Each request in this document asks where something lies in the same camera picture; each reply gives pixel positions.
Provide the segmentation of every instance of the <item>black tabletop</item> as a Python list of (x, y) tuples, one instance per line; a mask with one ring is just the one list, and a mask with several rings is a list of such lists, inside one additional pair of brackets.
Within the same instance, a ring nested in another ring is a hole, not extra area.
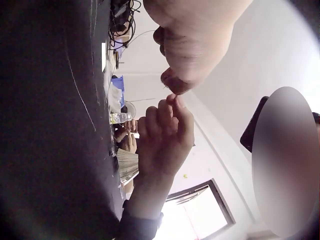
[(1, 207), (16, 235), (110, 239), (121, 217), (101, 72), (109, 7), (2, 3)]

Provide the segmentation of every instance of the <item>finger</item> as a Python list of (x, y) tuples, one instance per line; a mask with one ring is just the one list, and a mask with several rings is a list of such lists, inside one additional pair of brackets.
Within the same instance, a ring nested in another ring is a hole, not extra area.
[(141, 139), (148, 138), (148, 132), (147, 132), (147, 127), (146, 127), (146, 117), (141, 117), (138, 120), (138, 125), (139, 125), (138, 133), (140, 135), (140, 138)]
[(131, 139), (132, 139), (132, 146), (136, 148), (137, 147), (137, 141), (136, 141), (136, 138), (134, 137), (133, 133), (131, 134)]
[(161, 128), (157, 121), (157, 111), (155, 106), (148, 107), (146, 110), (146, 127), (150, 137), (157, 137), (161, 134)]
[(164, 28), (158, 27), (155, 32), (153, 33), (153, 40), (159, 44), (164, 44)]
[(173, 116), (179, 121), (177, 135), (180, 140), (194, 142), (194, 118), (186, 108), (181, 96), (175, 98), (173, 105)]
[(163, 45), (160, 45), (159, 50), (163, 56), (165, 56), (165, 49)]
[(136, 122), (136, 132), (138, 131), (138, 121), (135, 121)]
[(136, 131), (136, 120), (134, 119), (131, 120), (131, 130), (133, 132)]
[(128, 132), (128, 145), (132, 146), (132, 134)]
[(174, 94), (174, 93), (172, 93), (172, 94), (168, 95), (168, 96), (167, 96), (167, 98), (166, 98), (167, 103), (168, 103), (168, 104), (170, 104), (170, 105), (173, 105), (173, 104), (174, 104), (174, 101), (175, 101), (176, 96), (177, 96), (177, 95), (176, 95), (176, 94)]
[(161, 100), (158, 103), (157, 118), (162, 129), (170, 127), (170, 121), (173, 117), (172, 105), (169, 105), (166, 100)]
[(195, 87), (195, 83), (184, 82), (179, 77), (175, 75), (171, 68), (165, 70), (161, 77), (161, 82), (168, 87), (174, 94), (182, 95)]

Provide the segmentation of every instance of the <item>black wire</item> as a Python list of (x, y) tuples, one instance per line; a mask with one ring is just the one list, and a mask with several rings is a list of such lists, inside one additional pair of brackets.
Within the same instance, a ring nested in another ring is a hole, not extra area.
[[(133, 0), (134, 2), (138, 2), (139, 3), (139, 6), (137, 7), (137, 8), (133, 8), (133, 7), (130, 7), (130, 14), (129, 14), (129, 16), (130, 16), (130, 20), (127, 20), (124, 24), (126, 24), (127, 22), (129, 23), (129, 25), (128, 25), (128, 29), (124, 32), (124, 33), (122, 33), (122, 34), (115, 34), (115, 32), (110, 32), (110, 31), (108, 31), (108, 35), (109, 35), (109, 38), (110, 38), (110, 46), (111, 47), (115, 47), (115, 43), (119, 43), (119, 44), (122, 44), (122, 46), (120, 46), (120, 47), (118, 47), (118, 48), (114, 48), (114, 49), (109, 49), (109, 50), (117, 50), (117, 49), (120, 49), (120, 48), (122, 48), (122, 47), (127, 47), (127, 45), (128, 45), (128, 43), (132, 40), (132, 38), (134, 37), (134, 34), (135, 34), (135, 32), (136, 32), (136, 22), (135, 22), (135, 20), (134, 20), (134, 12), (140, 12), (138, 9), (139, 8), (141, 8), (141, 6), (142, 6), (142, 3), (140, 2), (140, 1), (138, 1), (138, 0)], [(115, 20), (114, 20), (114, 16), (113, 16), (113, 14), (111, 13), (111, 15), (112, 15), (112, 20), (113, 20), (113, 23), (114, 24), (116, 24), (115, 23)], [(131, 33), (131, 37), (130, 37), (130, 39), (128, 40), (128, 41), (125, 41), (125, 42), (118, 42), (118, 41), (116, 41), (115, 40), (115, 38), (116, 37), (121, 37), (121, 36), (125, 36), (129, 31), (132, 31), (132, 33)]]

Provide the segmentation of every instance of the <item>fingernail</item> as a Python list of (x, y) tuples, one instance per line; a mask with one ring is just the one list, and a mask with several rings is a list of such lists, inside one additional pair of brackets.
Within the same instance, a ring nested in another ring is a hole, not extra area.
[(183, 101), (182, 97), (177, 96), (177, 102), (178, 102), (178, 105), (179, 105), (181, 108), (185, 108), (185, 107), (186, 107), (186, 105), (184, 104), (184, 101)]

